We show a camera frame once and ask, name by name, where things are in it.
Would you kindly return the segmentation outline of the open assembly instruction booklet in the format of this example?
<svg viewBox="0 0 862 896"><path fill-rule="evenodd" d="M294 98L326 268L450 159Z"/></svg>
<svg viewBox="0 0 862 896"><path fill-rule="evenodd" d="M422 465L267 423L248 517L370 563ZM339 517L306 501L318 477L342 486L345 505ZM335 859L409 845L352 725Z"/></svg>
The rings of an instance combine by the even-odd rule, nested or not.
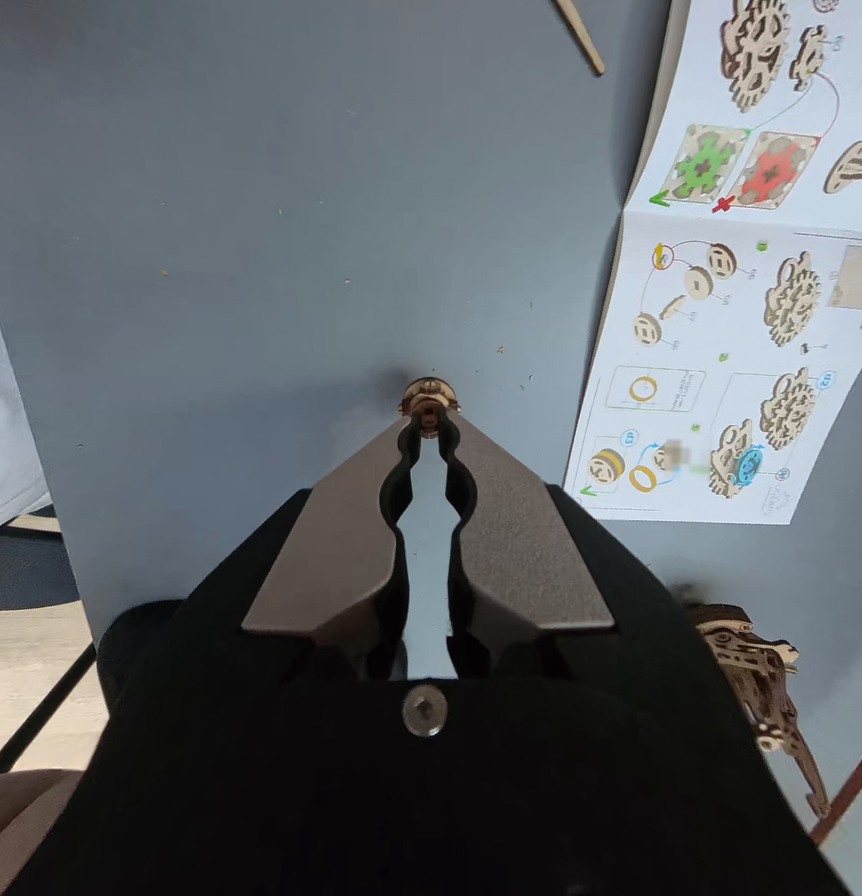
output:
<svg viewBox="0 0 862 896"><path fill-rule="evenodd" d="M564 489L792 521L862 369L862 2L672 2Z"/></svg>

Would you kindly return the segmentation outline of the small wooden gear assembly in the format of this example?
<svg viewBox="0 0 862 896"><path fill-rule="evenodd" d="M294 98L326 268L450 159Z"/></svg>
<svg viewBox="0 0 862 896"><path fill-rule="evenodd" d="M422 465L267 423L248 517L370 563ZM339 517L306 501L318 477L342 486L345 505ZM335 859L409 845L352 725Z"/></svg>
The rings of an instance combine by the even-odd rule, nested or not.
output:
<svg viewBox="0 0 862 896"><path fill-rule="evenodd" d="M442 411L449 416L461 414L455 390L447 381L437 377L423 377L409 384L403 392L398 411L403 419L419 417L421 436L425 440L438 438Z"/></svg>

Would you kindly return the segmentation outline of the wooden mechanical model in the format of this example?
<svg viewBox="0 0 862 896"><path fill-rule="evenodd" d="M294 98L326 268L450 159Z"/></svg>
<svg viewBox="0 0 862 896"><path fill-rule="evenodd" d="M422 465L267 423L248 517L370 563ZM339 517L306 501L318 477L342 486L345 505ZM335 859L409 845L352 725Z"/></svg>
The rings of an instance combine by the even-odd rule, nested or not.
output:
<svg viewBox="0 0 862 896"><path fill-rule="evenodd" d="M818 819L826 818L828 794L787 689L787 678L797 673L798 650L787 641L761 638L738 606L694 603L686 611L741 703L756 745L764 754L781 751L794 760L806 781L809 807Z"/></svg>

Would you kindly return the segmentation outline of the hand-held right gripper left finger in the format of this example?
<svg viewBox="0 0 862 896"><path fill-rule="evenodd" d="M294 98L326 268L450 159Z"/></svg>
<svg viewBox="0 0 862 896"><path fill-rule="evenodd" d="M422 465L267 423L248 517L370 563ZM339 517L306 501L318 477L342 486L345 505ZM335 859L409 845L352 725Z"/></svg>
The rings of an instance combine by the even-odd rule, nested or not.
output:
<svg viewBox="0 0 862 896"><path fill-rule="evenodd" d="M401 418L322 478L242 622L253 635L333 648L358 676L388 676L410 604L398 521L412 499Z"/></svg>

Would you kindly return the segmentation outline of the person's white shirt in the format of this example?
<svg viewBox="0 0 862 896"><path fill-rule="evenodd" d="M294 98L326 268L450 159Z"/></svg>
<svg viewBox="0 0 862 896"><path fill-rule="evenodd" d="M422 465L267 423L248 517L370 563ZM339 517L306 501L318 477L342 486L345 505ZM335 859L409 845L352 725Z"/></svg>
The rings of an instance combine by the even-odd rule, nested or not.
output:
<svg viewBox="0 0 862 896"><path fill-rule="evenodd" d="M52 503L0 329L0 527Z"/></svg>

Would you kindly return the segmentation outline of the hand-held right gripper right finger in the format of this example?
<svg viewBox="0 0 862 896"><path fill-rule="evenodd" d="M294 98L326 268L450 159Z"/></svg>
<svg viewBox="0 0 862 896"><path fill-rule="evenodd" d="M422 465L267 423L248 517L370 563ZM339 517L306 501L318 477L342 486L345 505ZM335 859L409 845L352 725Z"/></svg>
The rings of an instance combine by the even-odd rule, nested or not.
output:
<svg viewBox="0 0 862 896"><path fill-rule="evenodd" d="M457 676L488 676L514 645L609 633L615 619L542 478L460 414L441 414Z"/></svg>

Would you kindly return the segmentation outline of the thin wooden stick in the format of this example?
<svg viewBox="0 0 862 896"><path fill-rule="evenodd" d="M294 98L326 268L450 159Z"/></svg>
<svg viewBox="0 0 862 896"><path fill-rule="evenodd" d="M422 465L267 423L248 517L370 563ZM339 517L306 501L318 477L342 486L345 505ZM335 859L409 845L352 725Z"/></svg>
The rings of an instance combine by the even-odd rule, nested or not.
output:
<svg viewBox="0 0 862 896"><path fill-rule="evenodd" d="M573 38L591 64L593 72L601 77L605 74L605 62L592 41L591 34L573 1L554 1L560 16Z"/></svg>

